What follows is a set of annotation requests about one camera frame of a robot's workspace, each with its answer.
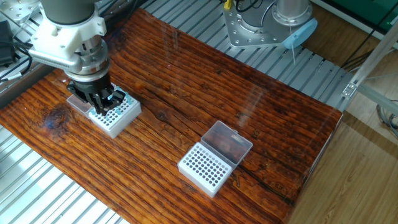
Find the hole grid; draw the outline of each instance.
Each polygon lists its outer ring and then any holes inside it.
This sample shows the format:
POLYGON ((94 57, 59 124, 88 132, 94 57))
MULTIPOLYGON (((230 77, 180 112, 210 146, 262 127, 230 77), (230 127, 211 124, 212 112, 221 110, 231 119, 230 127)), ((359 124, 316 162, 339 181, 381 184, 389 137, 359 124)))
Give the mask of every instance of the hole grid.
POLYGON ((196 180, 206 182, 210 189, 215 189, 228 178, 225 174, 230 166, 199 143, 188 151, 182 162, 197 174, 196 180))

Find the dark wood surface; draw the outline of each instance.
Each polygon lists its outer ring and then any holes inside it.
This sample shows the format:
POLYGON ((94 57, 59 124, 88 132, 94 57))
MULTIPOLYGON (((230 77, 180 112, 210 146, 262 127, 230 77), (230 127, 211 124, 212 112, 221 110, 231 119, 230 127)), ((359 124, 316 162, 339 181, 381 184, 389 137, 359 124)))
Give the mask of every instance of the dark wood surface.
POLYGON ((341 113, 152 17, 109 44, 112 81, 142 114, 116 139, 66 102, 61 70, 0 124, 132 223, 286 223, 341 113), (215 198, 177 162, 217 121, 254 146, 215 198))

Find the cable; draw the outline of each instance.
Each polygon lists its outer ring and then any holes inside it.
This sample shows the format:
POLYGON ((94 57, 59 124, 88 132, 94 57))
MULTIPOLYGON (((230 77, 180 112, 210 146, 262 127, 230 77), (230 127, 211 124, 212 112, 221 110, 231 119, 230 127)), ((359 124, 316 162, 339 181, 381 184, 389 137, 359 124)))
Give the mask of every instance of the cable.
POLYGON ((29 44, 29 43, 21 43, 21 42, 8 42, 8 41, 0 41, 0 45, 1 44, 9 44, 9 45, 11 45, 11 46, 22 46, 22 47, 25 47, 25 48, 31 48, 33 45, 32 44, 29 44))
POLYGON ((27 48, 20 46, 20 47, 16 47, 16 49, 19 50, 24 55, 28 56, 28 59, 26 59, 26 60, 24 60, 22 62, 22 64, 24 64, 26 61, 28 61, 28 64, 27 64, 26 68, 23 71, 18 72, 17 74, 15 74, 15 75, 13 75, 11 77, 4 78, 4 77, 8 76, 11 72, 13 72, 16 68, 18 68, 18 66, 15 66, 14 68, 10 69, 8 72, 6 72, 4 75, 2 75, 0 77, 0 83, 6 82, 6 81, 9 81, 9 80, 13 80, 15 78, 19 78, 19 77, 25 75, 29 71, 30 66, 32 65, 33 58, 29 55, 29 51, 27 50, 27 48))
MULTIPOLYGON (((395 51, 396 49, 395 48, 392 48, 391 50, 389 50, 387 53, 386 53, 386 55, 388 55, 388 54, 390 54, 391 52, 393 52, 393 51, 395 51)), ((358 70, 358 69, 360 69, 361 67, 362 67, 362 63, 363 62, 365 62, 366 61, 366 59, 367 59, 367 57, 365 57, 367 54, 368 55, 370 55, 370 53, 372 52, 373 50, 371 50, 370 52, 368 52, 368 53, 365 53, 363 56, 362 56, 362 59, 360 60, 360 61, 357 61, 357 62, 355 62, 354 64, 352 64, 352 65, 348 65, 346 68, 343 68, 343 69, 345 69, 345 70, 349 70, 349 72, 353 72, 353 71, 356 71, 356 70, 358 70)))
POLYGON ((379 116, 380 122, 389 127, 392 133, 395 134, 396 138, 398 138, 398 126, 393 122, 393 119, 396 118, 397 116, 391 114, 390 117, 387 118, 387 114, 384 111, 384 108, 382 108, 380 105, 376 106, 376 111, 377 115, 379 116))
MULTIPOLYGON (((393 7, 391 7, 391 9, 386 13, 386 15, 379 21, 379 23, 376 26, 379 27, 381 25, 381 23, 387 19, 387 16, 390 13, 392 13, 397 6, 398 6, 398 2, 393 7)), ((370 32, 369 35, 362 41, 362 43, 359 45, 359 47, 347 58, 347 60, 343 64, 343 66, 341 66, 342 68, 346 66, 347 62, 350 61, 354 57, 354 55, 356 55, 356 53, 358 53, 358 51, 366 43, 366 41, 368 41, 369 38, 371 38, 374 31, 376 31, 376 30, 373 29, 372 32, 370 32)))
POLYGON ((260 8, 260 6, 262 5, 262 2, 264 2, 264 0, 261 0, 260 5, 258 5, 257 7, 254 7, 254 6, 253 6, 253 9, 258 9, 258 8, 260 8))
POLYGON ((248 6, 248 7, 245 8, 245 9, 242 9, 242 10, 240 10, 240 9, 238 8, 238 5, 239 5, 239 2, 240 2, 240 1, 242 1, 242 0, 236 0, 235 8, 236 8, 236 11, 237 11, 237 12, 246 12, 247 10, 251 9, 259 0, 255 0, 253 3, 250 1, 250 6, 248 6))

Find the wood grain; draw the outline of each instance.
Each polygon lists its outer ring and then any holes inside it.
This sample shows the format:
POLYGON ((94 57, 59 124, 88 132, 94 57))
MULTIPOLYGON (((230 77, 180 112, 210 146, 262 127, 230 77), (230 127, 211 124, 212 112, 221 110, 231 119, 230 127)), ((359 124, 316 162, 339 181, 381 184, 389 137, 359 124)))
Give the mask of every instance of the wood grain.
POLYGON ((112 81, 142 114, 116 139, 72 110, 56 70, 0 124, 132 223, 285 223, 341 113, 138 10, 111 41, 112 81), (215 198, 177 162, 217 121, 254 146, 215 198))

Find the clear plastic lid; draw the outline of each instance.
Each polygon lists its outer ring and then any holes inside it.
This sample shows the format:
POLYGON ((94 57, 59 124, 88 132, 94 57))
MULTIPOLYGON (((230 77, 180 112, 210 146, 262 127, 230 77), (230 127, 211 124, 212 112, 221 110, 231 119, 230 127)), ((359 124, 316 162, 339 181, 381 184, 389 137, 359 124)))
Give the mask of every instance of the clear plastic lid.
POLYGON ((217 121, 201 138, 201 143, 218 154, 234 168, 250 151, 253 143, 240 136, 221 121, 217 121))

